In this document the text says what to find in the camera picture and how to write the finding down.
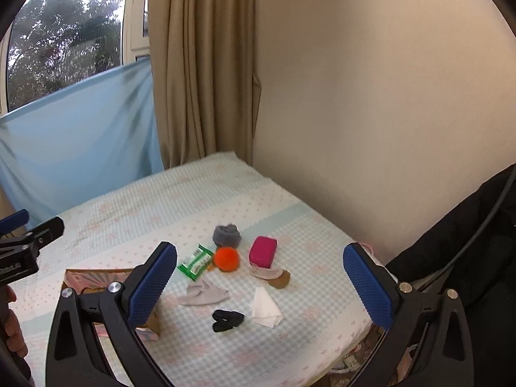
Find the cardboard box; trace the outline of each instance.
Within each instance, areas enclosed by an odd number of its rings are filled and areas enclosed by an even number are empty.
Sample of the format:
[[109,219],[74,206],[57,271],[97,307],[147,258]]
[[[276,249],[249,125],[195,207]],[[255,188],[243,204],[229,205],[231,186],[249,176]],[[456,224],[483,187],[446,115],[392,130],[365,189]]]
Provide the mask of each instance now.
[[[70,287],[79,294],[103,291],[112,282],[124,282],[132,269],[67,269],[64,273],[63,289]],[[159,337],[158,304],[143,326],[136,328],[142,341],[156,341]],[[103,324],[95,323],[95,330],[100,337],[108,337]]]

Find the beige curtain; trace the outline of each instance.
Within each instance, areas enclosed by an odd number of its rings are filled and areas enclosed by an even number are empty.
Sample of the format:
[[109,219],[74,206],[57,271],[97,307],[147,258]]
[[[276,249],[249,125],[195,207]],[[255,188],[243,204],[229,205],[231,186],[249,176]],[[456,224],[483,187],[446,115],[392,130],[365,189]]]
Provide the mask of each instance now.
[[149,39],[164,167],[217,151],[250,163],[254,0],[149,0]]

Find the white napkin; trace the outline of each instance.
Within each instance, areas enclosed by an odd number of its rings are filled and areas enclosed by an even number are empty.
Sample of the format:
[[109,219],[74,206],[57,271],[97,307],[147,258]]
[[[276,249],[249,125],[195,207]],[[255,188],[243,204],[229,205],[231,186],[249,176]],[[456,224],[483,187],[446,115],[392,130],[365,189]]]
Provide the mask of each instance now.
[[251,320],[255,323],[273,328],[283,320],[282,312],[264,287],[256,288],[251,307]]

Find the blue gripper pad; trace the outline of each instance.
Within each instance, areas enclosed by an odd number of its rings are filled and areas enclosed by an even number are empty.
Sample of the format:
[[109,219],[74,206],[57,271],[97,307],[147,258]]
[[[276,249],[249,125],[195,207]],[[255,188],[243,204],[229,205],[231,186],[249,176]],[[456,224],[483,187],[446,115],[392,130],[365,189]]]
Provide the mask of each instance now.
[[144,265],[137,266],[126,280],[130,289],[127,299],[127,322],[130,327],[144,325],[177,265],[173,244],[161,242]]
[[344,248],[344,254],[342,255],[344,269],[374,324],[387,331],[393,322],[391,298],[357,252],[354,244],[348,244]]
[[9,215],[9,217],[0,220],[0,234],[6,235],[23,227],[29,222],[29,213],[26,209],[21,209],[18,212]]

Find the pink box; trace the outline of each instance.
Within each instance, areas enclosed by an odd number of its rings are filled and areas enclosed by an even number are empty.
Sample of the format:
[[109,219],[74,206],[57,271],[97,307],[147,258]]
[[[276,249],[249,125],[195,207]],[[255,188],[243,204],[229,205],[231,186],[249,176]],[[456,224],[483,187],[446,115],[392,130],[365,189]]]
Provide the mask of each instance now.
[[260,268],[270,268],[273,264],[274,254],[278,241],[273,238],[259,236],[249,250],[249,263]]

